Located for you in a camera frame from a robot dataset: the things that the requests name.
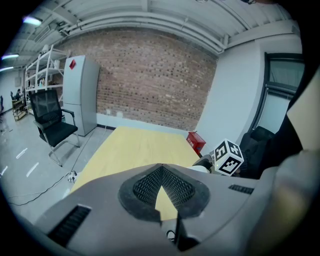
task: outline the vent slot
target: vent slot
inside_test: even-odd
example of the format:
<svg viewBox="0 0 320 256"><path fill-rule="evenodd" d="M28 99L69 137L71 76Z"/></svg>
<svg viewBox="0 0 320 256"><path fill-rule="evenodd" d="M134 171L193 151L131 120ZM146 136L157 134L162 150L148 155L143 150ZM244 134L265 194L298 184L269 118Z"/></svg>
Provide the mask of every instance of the vent slot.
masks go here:
<svg viewBox="0 0 320 256"><path fill-rule="evenodd" d="M238 191L238 192L241 192L241 193L249 194L249 195L251 195L252 192L254 191L254 188L235 185L235 184L229 186L229 189L234 190L234 191Z"/></svg>
<svg viewBox="0 0 320 256"><path fill-rule="evenodd" d="M65 247L71 237L75 234L82 222L90 213L91 209L85 206L76 206L55 229L50 232L48 237L57 244Z"/></svg>

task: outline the desk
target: desk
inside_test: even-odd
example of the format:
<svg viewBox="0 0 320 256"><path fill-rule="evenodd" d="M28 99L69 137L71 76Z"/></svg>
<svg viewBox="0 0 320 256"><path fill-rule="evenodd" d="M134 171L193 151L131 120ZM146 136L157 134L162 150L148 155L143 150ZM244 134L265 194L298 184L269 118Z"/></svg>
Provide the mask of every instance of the desk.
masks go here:
<svg viewBox="0 0 320 256"><path fill-rule="evenodd" d="M89 160L71 192L94 179L156 163L190 167L199 159L180 134L120 126ZM177 217L177 210L161 187L155 208L161 220Z"/></svg>
<svg viewBox="0 0 320 256"><path fill-rule="evenodd" d="M14 121L18 121L26 115L25 103L22 99L12 101L12 112Z"/></svg>

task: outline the floor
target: floor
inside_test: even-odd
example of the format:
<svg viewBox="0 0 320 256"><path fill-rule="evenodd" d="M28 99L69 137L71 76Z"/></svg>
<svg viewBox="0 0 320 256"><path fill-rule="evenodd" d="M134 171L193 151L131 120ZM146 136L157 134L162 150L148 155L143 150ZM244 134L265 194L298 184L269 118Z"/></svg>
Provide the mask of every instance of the floor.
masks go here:
<svg viewBox="0 0 320 256"><path fill-rule="evenodd" d="M60 167L50 160L50 149L48 144L39 138L32 115L26 115L15 122L12 112L8 111L1 118L0 184L8 201L15 204L23 204L34 199L39 194L27 194L45 191L70 171L76 171L81 175L95 151L112 133L112 130L96 127L85 137L79 136L80 148L69 143L63 144L56 151L63 165ZM77 143L74 134L67 140ZM68 182L67 176L36 200L21 206L10 205L14 212L34 224L49 207L64 198L72 186L73 183Z"/></svg>

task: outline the pipe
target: pipe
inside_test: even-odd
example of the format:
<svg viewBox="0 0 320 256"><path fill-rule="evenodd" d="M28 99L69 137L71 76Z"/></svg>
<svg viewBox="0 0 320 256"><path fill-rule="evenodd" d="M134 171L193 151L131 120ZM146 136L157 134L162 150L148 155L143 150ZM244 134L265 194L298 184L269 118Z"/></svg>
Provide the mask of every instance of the pipe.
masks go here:
<svg viewBox="0 0 320 256"><path fill-rule="evenodd" d="M92 31L92 30L98 30L98 29L104 29L104 28L115 28L115 27L142 27L142 28L149 28L149 29L156 29L159 31L164 31L170 34L175 34L179 37L185 38L190 40L191 42L196 43L197 45L202 46L203 48L205 48L206 50L213 52L215 55L219 55L221 53L223 53L225 50L221 50L221 51L216 51L215 49L212 49L212 47L209 47L209 45L207 45L206 43L204 43L203 41L194 38L192 36L189 36L183 32L180 32L178 30L174 30L168 27L163 27L160 25L156 25L156 24L141 24L140 22L118 22L118 23L111 23L111 24L101 24L101 25L97 25L97 26L93 26L93 27L89 27L83 30L79 30L79 33L70 33L69 37L73 37L73 36L77 36L79 34L84 34L87 31ZM60 41L65 40L65 38L60 39L59 41L56 41L55 44L60 43Z"/></svg>
<svg viewBox="0 0 320 256"><path fill-rule="evenodd" d="M173 24L168 21L156 20L156 19L152 19L152 18L141 18L141 17L111 18L108 20L101 20L101 21L91 23L89 25L81 26L80 28L77 28L77 29L74 29L73 31L70 31L69 34L72 35L72 34L78 33L80 30L87 30L87 29L94 28L94 27L100 26L100 25L106 25L106 24L111 24L111 23L123 23L123 22L139 22L142 24L143 23L153 23L156 25L161 25L161 26L173 28L175 30L181 30L182 32L185 32L186 34L193 36L193 37L205 42L207 45L212 47L218 53L223 50L220 47L218 47L217 45L215 45L214 43L212 43L210 40L208 40L207 38L202 36L201 34L198 34L198 33L194 32L186 27L181 28L181 26L178 24Z"/></svg>
<svg viewBox="0 0 320 256"><path fill-rule="evenodd" d="M97 21L101 21L101 20L106 20L106 19L111 19L111 18L127 18L127 17L154 18L154 19L164 20L166 22L172 22L175 24L179 24L180 26L182 26L184 24L184 20L180 20L178 18L166 16L163 14L158 14L158 13L153 13L153 12L142 12L142 11L126 11L126 12L121 12L121 13L111 13L111 14L101 15L98 17L89 18L87 20L81 21L75 25L70 26L70 27L66 28L65 30L71 31L71 30L76 29L79 26L87 25L88 23L93 23L93 22L97 22ZM194 31L197 31L199 34L207 37L208 39L210 39L212 42L217 44L222 49L227 48L218 39L216 39L215 37L210 35L208 32L205 32L204 30L202 30L201 28L199 28L195 25L192 25L190 23L185 23L184 27L191 29L191 30L194 30Z"/></svg>
<svg viewBox="0 0 320 256"><path fill-rule="evenodd" d="M189 20L189 17L186 17L186 18L184 19L184 23L182 24L181 29L183 29L184 25L187 23L188 20Z"/></svg>

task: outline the cable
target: cable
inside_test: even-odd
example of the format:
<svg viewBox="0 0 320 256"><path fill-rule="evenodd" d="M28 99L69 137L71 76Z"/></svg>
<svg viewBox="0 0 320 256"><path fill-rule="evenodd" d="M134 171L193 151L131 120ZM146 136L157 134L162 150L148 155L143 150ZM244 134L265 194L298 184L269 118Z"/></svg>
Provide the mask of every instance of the cable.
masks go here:
<svg viewBox="0 0 320 256"><path fill-rule="evenodd" d="M99 147L99 144L100 144L101 140L103 139L103 137L104 137L104 136L105 136L105 134L106 134L106 131L107 131L107 125L105 125L105 127L104 127L104 133L103 133L103 135L101 136L100 140L98 141L98 143L97 143L97 145L96 145L96 149L95 149L95 151L97 151L97 149L98 149L98 147Z"/></svg>
<svg viewBox="0 0 320 256"><path fill-rule="evenodd" d="M34 199L28 201L28 202L25 202L25 203L22 203L22 204L17 204L17 203L14 203L14 202L8 202L8 204L11 204L11 205L15 205L15 206L24 206L34 200L36 200L37 198L39 198L41 195L43 195L44 193L46 193L47 191L49 191L50 189L54 188L56 185L58 185L58 183L60 181L62 181L68 174L70 174L72 171L68 171L64 176L62 176L58 181L56 181L51 187L47 188L45 191L43 192L38 192L38 193L33 193L33 194L22 194L22 195L13 195L13 196L10 196L8 197L9 198L15 198L15 197L24 197L24 196L32 196L32 195L36 195L36 194L39 194L38 196L36 196Z"/></svg>
<svg viewBox="0 0 320 256"><path fill-rule="evenodd" d="M168 230L168 231L165 233L165 235L166 235L166 238L168 238L171 242L174 242L174 241L175 241L176 233L173 232L172 230Z"/></svg>
<svg viewBox="0 0 320 256"><path fill-rule="evenodd" d="M85 144L83 145L83 148L81 149L80 154L77 156L77 158L76 158L76 160L75 160L75 162L74 162L74 164L73 164L73 166L72 166L72 168L71 168L71 172L73 171L73 169L74 169L74 167L75 167L75 165L76 165L76 163L77 163L77 161L78 161L78 159L79 159L82 151L84 150L85 146L87 145L88 141L90 140L90 138L92 137L92 135L95 133L95 131L96 131L96 129L94 129L94 131L91 133L91 135L90 135L90 137L88 138L88 140L87 140L87 141L85 142Z"/></svg>
<svg viewBox="0 0 320 256"><path fill-rule="evenodd" d="M82 151L84 150L85 146L87 145L88 141L90 140L90 138L92 137L92 135L95 133L95 131L96 131L96 130L94 130L94 131L91 133L89 139L88 139L88 140L85 142L85 144L83 145L83 148L81 149L80 154L77 156L77 158L76 158L76 160L75 160L75 162L74 162L74 164L73 164L73 166L72 166L72 168L71 168L71 171L68 171L61 179L59 179L59 180L58 180L57 182L55 182L51 187L47 188L47 189L46 189L45 191L43 191L43 192L37 192L37 193L32 193L32 194L13 195L13 196L9 196L9 197L7 198L7 199L10 199L10 198L33 196L33 195L39 194L39 195L36 196L34 199L32 199L32 200L30 200L30 201L28 201L28 202L22 203L22 204L17 204L17 203L14 203L14 202L8 202L8 203L9 203L9 204L12 204L12 205L15 205L15 206L24 206L24 205L26 205L26 204L28 204L28 203L30 203L30 202L38 199L41 195L43 195L44 193L46 193L46 192L49 191L50 189L53 189L53 188L54 188L56 185L58 185L58 183L59 183L60 181L62 181L68 174L74 172L73 168L75 167L75 165L76 165L76 163L77 163L77 161L78 161L78 159L79 159Z"/></svg>

